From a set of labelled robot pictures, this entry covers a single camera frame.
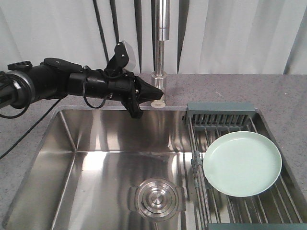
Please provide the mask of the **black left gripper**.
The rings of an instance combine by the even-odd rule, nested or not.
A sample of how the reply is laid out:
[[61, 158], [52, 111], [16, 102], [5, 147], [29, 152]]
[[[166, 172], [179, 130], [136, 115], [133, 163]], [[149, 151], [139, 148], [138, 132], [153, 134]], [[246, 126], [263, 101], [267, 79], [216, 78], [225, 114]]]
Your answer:
[[142, 117], [139, 104], [160, 100], [164, 95], [161, 89], [148, 84], [139, 76], [135, 76], [135, 82], [126, 75], [113, 79], [100, 70], [72, 73], [68, 80], [68, 94], [120, 101], [131, 118]]

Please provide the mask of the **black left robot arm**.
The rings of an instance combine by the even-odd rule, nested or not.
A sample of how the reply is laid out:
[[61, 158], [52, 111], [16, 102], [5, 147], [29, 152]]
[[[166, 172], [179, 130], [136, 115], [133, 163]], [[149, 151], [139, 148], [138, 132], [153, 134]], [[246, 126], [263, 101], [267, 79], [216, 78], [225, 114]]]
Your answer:
[[20, 109], [17, 115], [1, 115], [15, 119], [22, 116], [29, 105], [46, 99], [61, 100], [67, 95], [100, 98], [121, 102], [132, 118], [141, 118], [140, 104], [159, 100], [163, 91], [148, 84], [133, 72], [111, 64], [105, 69], [90, 69], [59, 58], [46, 58], [38, 66], [30, 61], [8, 65], [8, 72], [0, 73], [0, 106]]

